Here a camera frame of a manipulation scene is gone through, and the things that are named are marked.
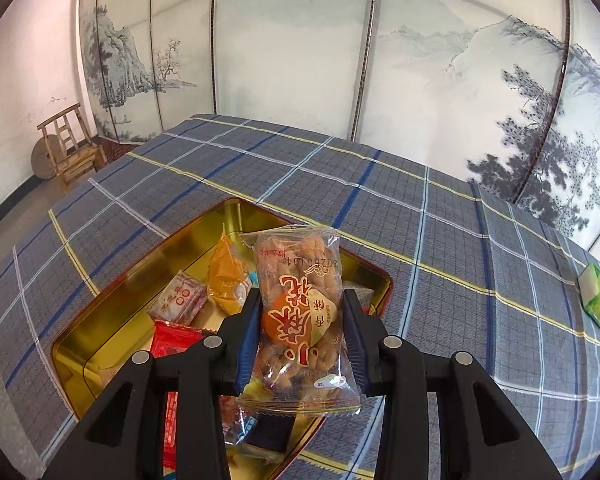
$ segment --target clear plastic bag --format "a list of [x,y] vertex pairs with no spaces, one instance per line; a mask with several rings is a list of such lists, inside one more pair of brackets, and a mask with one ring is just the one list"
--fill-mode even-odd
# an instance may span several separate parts
[[238,402],[271,413],[357,411],[337,231],[285,226],[243,240],[253,248],[264,310],[251,383]]
[[366,286],[362,286],[354,282],[343,282],[342,288],[352,288],[353,290],[355,290],[356,296],[358,297],[358,301],[360,302],[362,310],[365,311],[365,314],[369,313],[369,307],[371,306],[371,298],[374,295],[374,290],[372,288],[367,288]]

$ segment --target orange snack package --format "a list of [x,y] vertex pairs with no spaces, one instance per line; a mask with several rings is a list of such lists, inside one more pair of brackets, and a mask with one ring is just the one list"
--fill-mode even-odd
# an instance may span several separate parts
[[[261,412],[356,412],[360,395],[343,345],[338,232],[285,226],[243,235],[253,248],[264,309],[251,388]],[[264,386],[268,395],[254,386]]]
[[212,302],[231,316],[242,310],[250,288],[251,280],[247,267],[238,248],[225,234],[223,228],[209,262],[206,294]]

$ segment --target table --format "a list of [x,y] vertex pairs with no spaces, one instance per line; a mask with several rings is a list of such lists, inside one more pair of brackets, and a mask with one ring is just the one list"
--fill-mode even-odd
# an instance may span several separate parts
[[[425,352],[471,352],[565,478],[600,452],[600,329],[577,275],[596,260],[475,184],[363,144],[199,115],[99,171],[0,264],[0,371],[43,460],[75,425],[50,348],[70,321],[165,237],[229,196],[333,226],[387,270],[382,320]],[[430,476],[439,471],[430,397]],[[285,479],[372,478],[382,399],[328,418]]]

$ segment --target white wall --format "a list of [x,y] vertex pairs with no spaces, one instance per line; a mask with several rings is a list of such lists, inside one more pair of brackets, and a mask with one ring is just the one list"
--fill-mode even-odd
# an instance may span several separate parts
[[14,0],[0,19],[0,204],[33,174],[36,126],[84,102],[75,11],[76,0]]

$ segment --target red candy wrapper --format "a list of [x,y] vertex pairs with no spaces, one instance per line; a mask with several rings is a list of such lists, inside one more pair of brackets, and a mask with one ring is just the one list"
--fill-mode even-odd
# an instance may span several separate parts
[[[206,333],[199,328],[179,326],[165,321],[156,320],[154,341],[151,344],[151,353],[154,357],[177,354],[184,352],[193,343],[206,337]],[[255,425],[256,419],[250,412],[238,407],[235,397],[222,396],[219,399],[222,432],[227,445],[241,442],[249,430]],[[167,396],[167,409],[164,423],[164,448],[162,464],[164,467],[176,467],[176,409],[178,406],[178,393],[170,392]]]

